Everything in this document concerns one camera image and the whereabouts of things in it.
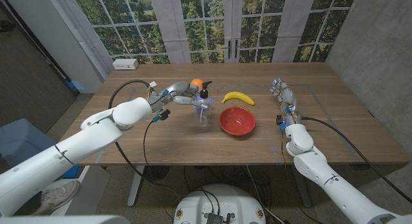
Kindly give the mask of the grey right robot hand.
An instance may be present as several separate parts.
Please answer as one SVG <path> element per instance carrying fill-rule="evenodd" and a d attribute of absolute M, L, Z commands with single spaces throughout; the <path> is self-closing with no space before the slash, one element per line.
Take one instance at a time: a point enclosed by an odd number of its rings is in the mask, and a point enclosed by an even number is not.
<path fill-rule="evenodd" d="M 275 79 L 270 92 L 279 101 L 283 122 L 287 126 L 300 124 L 301 117 L 299 116 L 297 108 L 297 99 L 288 84 L 281 78 Z"/>

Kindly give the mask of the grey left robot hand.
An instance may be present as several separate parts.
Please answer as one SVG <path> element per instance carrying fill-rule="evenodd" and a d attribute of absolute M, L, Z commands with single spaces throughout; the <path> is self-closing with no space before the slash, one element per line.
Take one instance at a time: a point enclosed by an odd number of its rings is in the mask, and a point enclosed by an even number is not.
<path fill-rule="evenodd" d="M 157 93 L 153 87 L 149 87 L 148 103 L 151 106 L 152 112 L 158 112 L 170 102 L 175 102 L 179 105 L 194 105 L 200 108 L 209 108 L 210 105 L 201 104 L 196 101 L 196 96 L 200 94 L 200 87 L 190 84 L 187 81 L 179 81 L 161 92 Z"/>

